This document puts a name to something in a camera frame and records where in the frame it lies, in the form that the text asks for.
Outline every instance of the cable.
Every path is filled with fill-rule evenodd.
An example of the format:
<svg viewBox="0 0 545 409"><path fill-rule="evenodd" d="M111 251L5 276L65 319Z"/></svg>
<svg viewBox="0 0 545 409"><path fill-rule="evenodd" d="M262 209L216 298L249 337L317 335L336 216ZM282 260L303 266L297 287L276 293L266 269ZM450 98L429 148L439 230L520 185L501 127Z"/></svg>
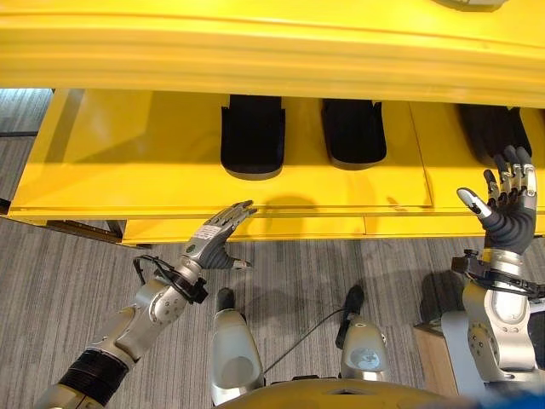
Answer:
<svg viewBox="0 0 545 409"><path fill-rule="evenodd" d="M318 327L320 327L325 321L331 318L335 314L339 314L344 311L344 308L339 308L336 311L333 311L331 314L327 315L325 318L321 319L318 324L316 324L312 329L310 329L305 335L303 335L296 343L294 343L286 352L281 354L264 372L263 375L267 374L271 369L273 369L281 360L283 360L287 354L293 351L297 345L302 343L310 334L312 334Z"/></svg>

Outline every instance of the black rubber glove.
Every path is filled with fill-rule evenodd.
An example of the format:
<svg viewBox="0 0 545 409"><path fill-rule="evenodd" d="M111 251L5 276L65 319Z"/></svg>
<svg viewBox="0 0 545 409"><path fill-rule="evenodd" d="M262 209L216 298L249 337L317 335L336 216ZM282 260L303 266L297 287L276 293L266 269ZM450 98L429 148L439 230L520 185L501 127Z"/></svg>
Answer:
<svg viewBox="0 0 545 409"><path fill-rule="evenodd" d="M536 169L528 152L512 146L503 156L494 157L501 186L491 170L485 170L488 204L466 187L458 189L458 197L480 219L486 231L485 248L512 251L522 255L536 231Z"/></svg>
<svg viewBox="0 0 545 409"><path fill-rule="evenodd" d="M257 212L251 209L252 201L235 203L212 216L195 232L186 245L183 256L196 262L201 268L245 268L250 264L227 254L225 243L237 226Z"/></svg>

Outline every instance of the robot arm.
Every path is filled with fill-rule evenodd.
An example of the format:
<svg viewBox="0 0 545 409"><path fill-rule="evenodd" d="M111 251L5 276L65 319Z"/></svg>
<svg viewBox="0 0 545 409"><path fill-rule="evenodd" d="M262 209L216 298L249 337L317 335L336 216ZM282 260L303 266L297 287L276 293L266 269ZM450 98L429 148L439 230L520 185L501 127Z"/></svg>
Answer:
<svg viewBox="0 0 545 409"><path fill-rule="evenodd" d="M225 243L246 217L256 212L251 201L234 204L209 219L187 243L178 268L141 256L158 269L97 334L66 374L35 405L37 409L100 409L106 406L127 373L153 345L161 331L178 319L187 303L207 296L201 269L244 268L230 257ZM139 261L135 261L137 271Z"/></svg>
<svg viewBox="0 0 545 409"><path fill-rule="evenodd" d="M469 318L469 347L483 381L501 389L513 382L518 388L542 388L527 330L528 296L537 297L539 288L523 280L522 272L522 254L536 229L536 172L522 147L506 148L504 157L495 157L500 188L492 172L485 171L488 204L471 190L458 189L486 231L485 250L481 260L477 251L466 251L465 257L453 259L452 267L471 279L463 304Z"/></svg>

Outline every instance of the robot forearm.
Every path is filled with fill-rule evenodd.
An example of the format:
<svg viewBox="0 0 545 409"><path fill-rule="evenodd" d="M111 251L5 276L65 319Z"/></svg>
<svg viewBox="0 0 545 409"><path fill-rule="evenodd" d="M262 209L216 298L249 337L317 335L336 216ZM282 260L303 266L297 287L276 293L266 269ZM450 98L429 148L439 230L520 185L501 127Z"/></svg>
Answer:
<svg viewBox="0 0 545 409"><path fill-rule="evenodd" d="M197 272L179 269L184 280L194 285ZM37 409L98 409L106 405L125 375L153 345L161 331L174 322L186 299L161 279L148 281L135 300L120 310L36 404Z"/></svg>

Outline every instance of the yellow shelf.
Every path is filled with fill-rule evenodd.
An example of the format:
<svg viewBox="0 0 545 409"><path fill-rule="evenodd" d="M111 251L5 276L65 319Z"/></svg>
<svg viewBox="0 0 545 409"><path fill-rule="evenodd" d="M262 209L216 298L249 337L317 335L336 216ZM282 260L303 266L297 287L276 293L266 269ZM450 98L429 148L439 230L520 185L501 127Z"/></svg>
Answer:
<svg viewBox="0 0 545 409"><path fill-rule="evenodd" d="M456 190L463 184L487 198L483 171L471 153L456 107L452 104L411 102L410 111L426 170L433 208L463 207ZM538 192L545 192L545 115L533 108L520 110L537 169ZM537 196L539 211L545 211L545 194Z"/></svg>
<svg viewBox="0 0 545 409"><path fill-rule="evenodd" d="M156 244L188 241L206 221L191 219L129 220L122 244ZM536 234L545 234L545 215L537 216ZM230 238L244 240L380 239L484 236L475 216L441 213L417 216L255 217Z"/></svg>
<svg viewBox="0 0 545 409"><path fill-rule="evenodd" d="M545 107L545 3L4 0L0 86Z"/></svg>
<svg viewBox="0 0 545 409"><path fill-rule="evenodd" d="M367 170L334 168L319 100L283 98L284 167L243 181L220 163L227 95L58 89L9 215L29 219L208 216L253 199L266 214L358 213L429 206L406 102L383 103L387 156Z"/></svg>
<svg viewBox="0 0 545 409"><path fill-rule="evenodd" d="M124 245L188 241L206 219L147 219L127 222ZM361 216L253 217L241 224L230 240L362 239Z"/></svg>

